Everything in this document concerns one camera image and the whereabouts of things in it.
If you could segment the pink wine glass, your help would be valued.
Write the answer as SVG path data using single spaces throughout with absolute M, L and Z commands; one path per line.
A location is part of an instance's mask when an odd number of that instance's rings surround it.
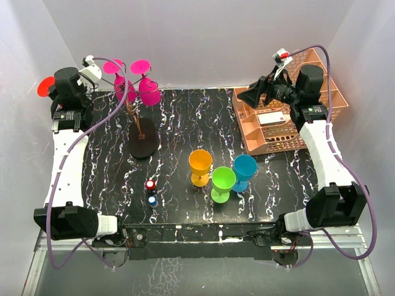
M 119 59 L 114 59 L 114 61 L 119 64 L 119 67 L 116 66 L 113 62 L 106 62 L 103 66 L 103 70 L 107 74 L 115 75 L 114 91 L 117 99 L 121 101 L 125 93 L 125 78 L 123 75 L 120 74 L 120 67 L 123 65 L 123 62 Z M 128 80 L 128 94 L 125 103 L 132 103 L 133 101 L 135 101 L 135 99 L 136 90 L 131 81 Z
M 137 60 L 130 66 L 132 74 L 141 76 L 138 81 L 138 94 L 142 103 L 148 107 L 158 104 L 161 100 L 158 84 L 148 77 L 151 70 L 151 63 L 145 59 Z

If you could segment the red wine glass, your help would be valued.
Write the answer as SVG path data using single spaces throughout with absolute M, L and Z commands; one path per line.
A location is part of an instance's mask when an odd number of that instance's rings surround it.
M 37 87 L 37 95 L 39 97 L 49 96 L 49 88 L 55 85 L 55 77 L 48 76 L 44 78 Z

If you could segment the blue wine glass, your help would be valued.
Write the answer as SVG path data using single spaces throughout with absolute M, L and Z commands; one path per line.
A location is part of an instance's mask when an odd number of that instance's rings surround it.
M 233 172 L 236 176 L 236 182 L 232 188 L 239 193 L 247 189 L 249 181 L 257 172 L 257 162 L 250 155 L 239 155 L 235 158 Z

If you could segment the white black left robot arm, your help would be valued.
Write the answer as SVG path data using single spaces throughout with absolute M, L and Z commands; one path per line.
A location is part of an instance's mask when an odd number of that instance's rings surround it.
M 41 81 L 40 97 L 50 97 L 54 158 L 51 183 L 42 208 L 34 211 L 35 223 L 54 241 L 103 237 L 114 246 L 127 240 L 127 230 L 116 216 L 86 208 L 81 193 L 82 169 L 93 104 L 89 87 L 102 77 L 97 65 L 81 70 L 62 68 Z

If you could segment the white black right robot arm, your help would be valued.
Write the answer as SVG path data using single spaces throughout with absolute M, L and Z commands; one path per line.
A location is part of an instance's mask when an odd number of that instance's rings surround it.
M 286 70 L 274 67 L 271 74 L 260 77 L 238 99 L 257 108 L 261 95 L 264 104 L 278 100 L 290 107 L 290 117 L 305 142 L 318 179 L 318 192 L 306 207 L 285 213 L 277 221 L 276 240 L 284 245 L 297 238 L 297 232 L 325 227 L 355 225 L 366 204 L 365 187 L 361 186 L 341 164 L 341 153 L 335 143 L 329 111 L 320 102 L 324 71 L 321 67 L 303 65 L 293 83 Z

